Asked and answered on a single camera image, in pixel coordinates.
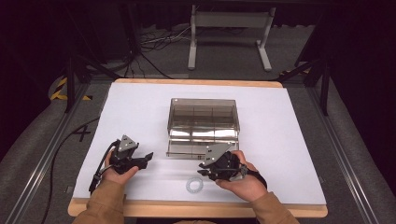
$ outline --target person's arm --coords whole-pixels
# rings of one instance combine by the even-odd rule
[[[240,162],[248,169],[257,171],[256,167],[247,162],[244,153],[240,150],[233,151]],[[264,184],[253,175],[236,181],[216,180],[216,184],[223,189],[230,190],[236,196],[249,202],[261,224],[299,223],[291,212],[279,201],[273,192],[268,192]]]
[[[109,165],[111,152],[107,154],[105,167]],[[73,224],[123,223],[123,196],[128,180],[138,171],[137,166],[123,175],[113,168],[107,169],[102,175],[102,181],[91,195],[87,210],[80,213]]]

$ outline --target white sheet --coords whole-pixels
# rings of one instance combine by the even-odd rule
[[[202,85],[113,83],[95,137],[78,175],[74,198],[89,198],[92,176],[108,146],[127,134],[139,148],[134,157],[154,152],[126,188],[128,200],[242,202],[196,171],[200,161],[165,156],[171,98],[235,99],[240,149],[255,164],[282,203],[326,204],[318,177],[285,89]],[[204,180],[187,192],[192,177]]]

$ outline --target black wrist strap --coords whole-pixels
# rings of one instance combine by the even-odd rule
[[[265,181],[264,177],[262,177],[262,176],[260,175],[259,172],[257,172],[257,171],[252,171],[252,170],[250,170],[250,169],[247,169],[247,175],[253,175],[253,176],[256,177],[258,180],[260,180],[260,182],[262,182],[262,183],[264,184],[264,186],[265,186],[266,189],[268,189],[268,188],[267,188],[267,181]]]

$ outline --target person's left hand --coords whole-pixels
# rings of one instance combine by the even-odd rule
[[[108,152],[106,156],[105,167],[110,165],[110,157],[112,152],[113,150]],[[128,180],[137,173],[138,170],[139,168],[137,166],[134,166],[131,169],[129,169],[129,171],[125,172],[122,175],[119,175],[119,173],[117,173],[113,168],[109,168],[103,173],[102,177],[103,179],[110,180],[119,183],[121,185],[125,185],[128,182]]]

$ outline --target brown sleeve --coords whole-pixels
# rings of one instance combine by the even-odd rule
[[[273,192],[269,192],[250,203],[261,224],[299,223],[291,212],[283,206]]]
[[[87,203],[87,210],[80,213],[74,224],[124,223],[124,186],[113,181],[102,180]]]

